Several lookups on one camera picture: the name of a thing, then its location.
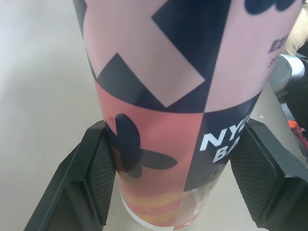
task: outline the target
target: black butterfly graphic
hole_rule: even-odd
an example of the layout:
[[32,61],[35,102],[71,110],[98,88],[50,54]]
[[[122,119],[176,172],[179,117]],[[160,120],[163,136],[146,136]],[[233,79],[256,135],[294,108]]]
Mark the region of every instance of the black butterfly graphic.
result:
[[125,114],[115,117],[115,135],[106,124],[106,131],[112,145],[120,152],[124,170],[133,178],[142,176],[142,167],[168,169],[177,164],[171,156],[140,148],[140,134],[134,122]]
[[245,0],[246,10],[251,14],[259,14],[276,4],[278,11],[285,11],[296,0]]

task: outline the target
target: orange stripe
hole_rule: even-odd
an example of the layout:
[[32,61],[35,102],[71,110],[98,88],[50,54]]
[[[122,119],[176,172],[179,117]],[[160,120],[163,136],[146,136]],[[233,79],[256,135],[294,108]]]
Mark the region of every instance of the orange stripe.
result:
[[179,200],[183,193],[165,193],[163,195],[147,198],[129,196],[123,191],[121,194],[124,200],[131,205],[139,207],[158,207]]
[[178,209],[172,210],[168,213],[165,214],[161,214],[161,215],[155,215],[155,216],[151,216],[151,215],[141,215],[141,214],[136,214],[138,217],[140,217],[142,220],[153,224],[153,223],[157,223],[157,222],[163,222],[169,219],[173,219],[176,218],[178,214]]

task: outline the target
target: pink tube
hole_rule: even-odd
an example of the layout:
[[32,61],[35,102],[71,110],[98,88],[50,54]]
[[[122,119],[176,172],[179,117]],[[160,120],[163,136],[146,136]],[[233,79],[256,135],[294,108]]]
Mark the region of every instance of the pink tube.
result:
[[122,199],[142,225],[200,214],[302,0],[75,0]]

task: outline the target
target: gray floor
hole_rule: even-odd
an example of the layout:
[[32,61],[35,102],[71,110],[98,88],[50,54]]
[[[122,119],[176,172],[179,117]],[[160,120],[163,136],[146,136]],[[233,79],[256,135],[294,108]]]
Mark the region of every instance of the gray floor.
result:
[[[71,0],[0,0],[0,51],[0,230],[22,231],[60,162],[102,114]],[[253,117],[298,154],[269,86]],[[205,229],[258,230],[229,165],[186,230]],[[147,230],[116,184],[104,230]]]

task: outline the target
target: beige fabric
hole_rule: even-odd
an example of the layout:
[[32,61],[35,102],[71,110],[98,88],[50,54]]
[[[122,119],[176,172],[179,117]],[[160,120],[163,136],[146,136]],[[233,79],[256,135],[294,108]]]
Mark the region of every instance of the beige fabric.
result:
[[301,10],[297,21],[285,43],[282,53],[295,55],[296,51],[304,45],[308,39],[308,0]]

